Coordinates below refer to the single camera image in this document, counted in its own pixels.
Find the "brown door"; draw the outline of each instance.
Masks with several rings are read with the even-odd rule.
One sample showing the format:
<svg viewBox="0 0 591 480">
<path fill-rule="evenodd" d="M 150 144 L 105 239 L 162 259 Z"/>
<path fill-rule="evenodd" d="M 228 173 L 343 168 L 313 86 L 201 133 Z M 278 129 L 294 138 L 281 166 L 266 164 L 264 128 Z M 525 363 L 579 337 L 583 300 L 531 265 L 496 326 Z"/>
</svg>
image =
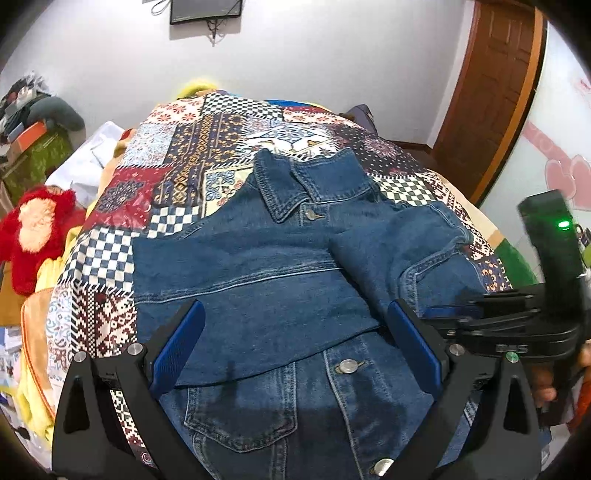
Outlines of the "brown door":
<svg viewBox="0 0 591 480">
<path fill-rule="evenodd" d="M 441 174 L 472 202 L 495 177 L 526 114 L 542 30 L 541 14 L 531 7 L 476 3 L 462 71 L 432 153 Z"/>
</svg>

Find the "white wall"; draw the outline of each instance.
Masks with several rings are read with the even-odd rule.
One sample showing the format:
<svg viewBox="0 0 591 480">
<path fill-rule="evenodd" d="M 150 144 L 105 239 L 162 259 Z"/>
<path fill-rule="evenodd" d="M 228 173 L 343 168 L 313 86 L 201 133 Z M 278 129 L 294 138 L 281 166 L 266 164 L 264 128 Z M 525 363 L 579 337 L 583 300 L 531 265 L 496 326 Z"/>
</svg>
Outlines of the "white wall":
<svg viewBox="0 0 591 480">
<path fill-rule="evenodd" d="M 84 117 L 127 128 L 190 79 L 334 111 L 367 103 L 385 138 L 427 142 L 466 0 L 245 0 L 212 47 L 202 23 L 170 27 L 141 0 L 54 0 L 0 73 L 34 69 Z"/>
<path fill-rule="evenodd" d="M 447 85 L 441 98 L 441 104 L 437 111 L 437 116 L 431 127 L 431 133 L 427 140 L 427 145 L 433 147 L 437 141 L 437 136 L 443 125 L 443 121 L 447 115 L 449 104 L 452 102 L 453 92 L 456 90 L 457 80 L 460 77 L 462 71 L 462 65 L 464 63 L 464 57 L 466 56 L 466 49 L 468 48 L 468 39 L 470 38 L 470 28 L 472 27 L 472 17 L 474 16 L 474 6 L 476 2 L 474 0 L 467 0 L 464 5 L 464 14 L 462 16 L 462 23 L 460 25 L 460 31 L 457 38 L 456 55 L 453 58 L 452 68 L 447 79 Z"/>
<path fill-rule="evenodd" d="M 591 193 L 591 176 L 575 174 L 566 167 L 577 155 L 591 160 L 591 87 L 578 59 L 551 25 L 540 82 L 527 121 L 535 125 L 547 139 L 533 142 L 522 135 L 480 209 L 492 220 L 534 268 L 537 256 L 525 236 L 517 205 L 526 196 L 556 187 L 545 169 L 551 160 L 559 160 L 562 150 L 566 182 L 575 180 L 580 195 Z M 581 201 L 569 200 L 574 218 L 591 228 L 591 207 Z"/>
</svg>

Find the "bed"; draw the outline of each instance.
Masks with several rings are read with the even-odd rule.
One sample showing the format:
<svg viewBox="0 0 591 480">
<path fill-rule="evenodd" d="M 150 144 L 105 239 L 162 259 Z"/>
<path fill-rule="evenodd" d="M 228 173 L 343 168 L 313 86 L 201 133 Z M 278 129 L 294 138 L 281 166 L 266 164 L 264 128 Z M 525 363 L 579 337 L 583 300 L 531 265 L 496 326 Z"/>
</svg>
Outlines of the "bed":
<svg viewBox="0 0 591 480">
<path fill-rule="evenodd" d="M 53 290 L 46 321 L 48 404 L 57 405 L 76 352 L 117 355 L 136 340 L 134 237 L 166 238 L 215 213 L 241 187 L 263 148 L 306 161 L 346 147 L 388 198 L 412 205 L 440 200 L 451 208 L 473 233 L 466 255 L 486 288 L 511 288 L 494 249 L 504 245 L 502 256 L 519 261 L 496 227 L 394 143 L 317 106 L 280 106 L 223 92 L 180 99 L 157 106 L 137 128 Z M 112 397 L 134 454 L 151 465 L 123 396 Z"/>
</svg>

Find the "black and white checkered patch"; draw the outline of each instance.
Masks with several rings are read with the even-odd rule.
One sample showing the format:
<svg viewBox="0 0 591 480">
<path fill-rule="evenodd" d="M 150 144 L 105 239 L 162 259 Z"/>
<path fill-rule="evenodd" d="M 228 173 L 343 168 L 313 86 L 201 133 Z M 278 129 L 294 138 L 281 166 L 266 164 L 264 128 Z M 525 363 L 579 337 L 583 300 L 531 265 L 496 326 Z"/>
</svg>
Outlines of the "black and white checkered patch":
<svg viewBox="0 0 591 480">
<path fill-rule="evenodd" d="M 178 233 L 186 225 L 199 220 L 199 207 L 164 207 L 156 210 L 150 219 L 148 238 Z"/>
<path fill-rule="evenodd" d="M 388 177 L 372 174 L 370 178 L 379 185 L 382 193 L 395 203 L 407 202 L 419 206 L 437 200 L 423 181 L 414 176 Z"/>
<path fill-rule="evenodd" d="M 283 120 L 283 109 L 277 105 L 260 100 L 210 93 L 205 97 L 201 115 L 213 113 L 239 113 L 244 116 L 256 118 L 271 118 Z"/>
<path fill-rule="evenodd" d="M 73 278 L 90 285 L 131 291 L 134 272 L 131 239 L 135 236 L 139 233 L 104 226 L 80 234 L 61 279 Z"/>
</svg>

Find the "pocket flap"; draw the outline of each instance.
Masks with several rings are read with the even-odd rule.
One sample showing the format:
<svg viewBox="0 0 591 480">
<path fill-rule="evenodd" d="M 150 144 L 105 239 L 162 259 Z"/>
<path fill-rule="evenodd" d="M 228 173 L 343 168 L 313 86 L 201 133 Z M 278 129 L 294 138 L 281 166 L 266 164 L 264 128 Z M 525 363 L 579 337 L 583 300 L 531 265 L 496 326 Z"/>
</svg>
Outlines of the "pocket flap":
<svg viewBox="0 0 591 480">
<path fill-rule="evenodd" d="M 296 365 L 188 391 L 185 425 L 235 452 L 272 445 L 297 428 Z"/>
</svg>

